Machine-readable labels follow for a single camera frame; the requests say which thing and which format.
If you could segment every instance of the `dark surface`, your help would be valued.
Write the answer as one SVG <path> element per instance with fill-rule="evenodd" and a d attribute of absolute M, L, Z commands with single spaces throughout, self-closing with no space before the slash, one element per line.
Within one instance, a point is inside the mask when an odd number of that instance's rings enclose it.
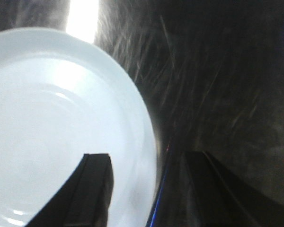
<path fill-rule="evenodd" d="M 234 225 L 224 201 L 225 196 L 215 182 L 215 176 L 208 165 L 206 156 L 202 152 L 190 152 L 185 159 L 195 191 L 195 202 L 199 210 L 201 226 L 238 226 Z"/>
<path fill-rule="evenodd" d="M 284 0 L 100 0 L 95 44 L 128 72 L 161 149 L 162 226 L 193 226 L 180 152 L 206 150 L 284 205 Z M 69 1 L 0 0 L 0 30 L 64 30 Z M 90 21 L 80 24 L 88 28 Z"/>
<path fill-rule="evenodd" d="M 229 211 L 233 213 L 234 220 L 238 219 L 239 223 L 245 223 L 244 226 L 247 227 L 284 227 L 283 205 L 274 202 L 247 185 L 210 154 L 204 153 L 204 155 L 214 174 L 216 185 L 224 193 L 224 199 L 231 207 Z"/>

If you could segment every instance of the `scratched metal surface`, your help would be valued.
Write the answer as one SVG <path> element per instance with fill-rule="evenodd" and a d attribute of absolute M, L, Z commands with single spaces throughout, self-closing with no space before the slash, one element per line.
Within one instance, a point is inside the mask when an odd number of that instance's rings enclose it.
<path fill-rule="evenodd" d="M 67 31 L 74 2 L 0 0 L 0 30 Z M 77 32 L 98 9 L 94 42 L 136 83 L 163 151 L 175 139 L 174 152 L 207 150 L 284 205 L 284 0 L 99 0 L 85 9 Z M 190 226 L 189 189 L 173 169 L 158 223 Z"/>

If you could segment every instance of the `bright light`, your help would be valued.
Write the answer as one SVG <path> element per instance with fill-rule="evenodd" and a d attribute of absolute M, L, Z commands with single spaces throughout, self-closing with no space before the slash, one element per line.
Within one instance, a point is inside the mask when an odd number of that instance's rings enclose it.
<path fill-rule="evenodd" d="M 74 91 L 87 75 L 86 69 L 69 61 L 60 61 L 56 64 L 52 83 L 59 87 Z M 57 92 L 56 95 L 65 98 L 65 95 Z"/>
<path fill-rule="evenodd" d="M 66 98 L 66 95 L 60 92 L 56 92 L 56 95 L 59 96 L 60 98 Z"/>
<path fill-rule="evenodd" d="M 93 43 L 97 32 L 99 0 L 71 0 L 66 32 Z"/>
<path fill-rule="evenodd" d="M 24 226 L 24 222 L 23 221 L 18 221 L 18 220 L 14 220 L 11 218 L 8 218 L 7 221 L 15 226 Z"/>
<path fill-rule="evenodd" d="M 14 214 L 18 214 L 18 215 L 24 215 L 24 213 L 22 211 L 19 210 L 13 210 Z"/>

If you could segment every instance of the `black object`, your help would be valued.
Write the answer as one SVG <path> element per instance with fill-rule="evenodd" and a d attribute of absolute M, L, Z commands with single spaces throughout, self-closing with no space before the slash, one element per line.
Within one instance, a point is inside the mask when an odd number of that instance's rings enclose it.
<path fill-rule="evenodd" d="M 113 190 L 108 154 L 85 154 L 68 181 L 27 227 L 106 227 Z"/>
<path fill-rule="evenodd" d="M 193 204 L 203 227 L 284 227 L 284 206 L 253 189 L 205 152 L 187 152 Z"/>

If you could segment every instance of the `white ceramic dish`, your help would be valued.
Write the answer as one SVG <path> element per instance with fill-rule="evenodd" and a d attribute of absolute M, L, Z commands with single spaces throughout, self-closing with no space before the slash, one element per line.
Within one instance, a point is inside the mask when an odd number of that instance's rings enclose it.
<path fill-rule="evenodd" d="M 0 33 L 0 227 L 24 226 L 84 153 L 109 153 L 108 227 L 144 227 L 156 149 L 145 104 L 124 70 L 65 33 Z"/>

